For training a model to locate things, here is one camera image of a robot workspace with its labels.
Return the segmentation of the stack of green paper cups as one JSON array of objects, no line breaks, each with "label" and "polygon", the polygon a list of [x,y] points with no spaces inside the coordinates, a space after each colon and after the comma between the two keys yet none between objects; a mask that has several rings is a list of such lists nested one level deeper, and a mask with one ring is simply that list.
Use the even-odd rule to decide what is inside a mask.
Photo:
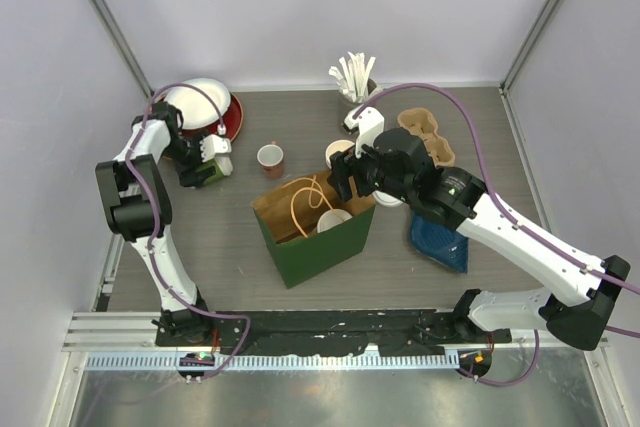
[{"label": "stack of green paper cups", "polygon": [[329,169],[342,168],[346,165],[345,159],[355,144],[346,139],[336,140],[325,149],[325,161]]}]

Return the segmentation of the green paper bag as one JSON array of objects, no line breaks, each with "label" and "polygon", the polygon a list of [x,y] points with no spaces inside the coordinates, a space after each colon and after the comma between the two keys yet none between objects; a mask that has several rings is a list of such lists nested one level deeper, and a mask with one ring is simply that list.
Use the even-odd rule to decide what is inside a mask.
[{"label": "green paper bag", "polygon": [[251,202],[275,267],[287,288],[296,287],[360,254],[376,202],[344,202],[329,185],[328,169],[281,184]]}]

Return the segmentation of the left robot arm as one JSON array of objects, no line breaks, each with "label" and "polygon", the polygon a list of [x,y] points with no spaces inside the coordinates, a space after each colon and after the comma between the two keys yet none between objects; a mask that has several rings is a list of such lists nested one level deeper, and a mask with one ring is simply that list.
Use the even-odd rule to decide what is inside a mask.
[{"label": "left robot arm", "polygon": [[200,188],[230,173],[229,163],[216,161],[215,148],[226,155],[231,144],[207,131],[185,137],[182,123],[178,108],[165,101],[152,104],[134,119],[126,147],[99,163],[95,175],[109,229],[139,254],[158,290],[155,325],[162,343],[200,346],[211,338],[213,322],[175,247],[172,204],[158,162],[169,156],[180,185]]}]

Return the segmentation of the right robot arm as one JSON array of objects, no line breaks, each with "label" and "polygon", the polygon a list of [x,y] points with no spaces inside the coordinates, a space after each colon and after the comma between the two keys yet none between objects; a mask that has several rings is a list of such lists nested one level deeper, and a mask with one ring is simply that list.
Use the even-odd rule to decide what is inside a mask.
[{"label": "right robot arm", "polygon": [[426,221],[491,248],[540,283],[530,291],[466,291],[451,318],[457,338],[472,342],[501,329],[545,330],[583,351],[597,347],[628,262],[560,241],[503,203],[481,179],[436,166],[423,142],[402,128],[332,154],[330,166],[328,182],[341,200],[385,193]]}]

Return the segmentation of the stack of white lids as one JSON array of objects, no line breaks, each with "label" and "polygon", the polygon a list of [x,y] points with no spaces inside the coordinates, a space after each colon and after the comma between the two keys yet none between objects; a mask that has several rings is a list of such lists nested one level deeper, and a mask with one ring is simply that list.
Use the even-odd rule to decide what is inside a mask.
[{"label": "stack of white lids", "polygon": [[386,194],[380,191],[375,191],[373,193],[373,197],[377,204],[387,208],[395,208],[403,204],[403,202],[400,199],[397,199],[389,194]]}]

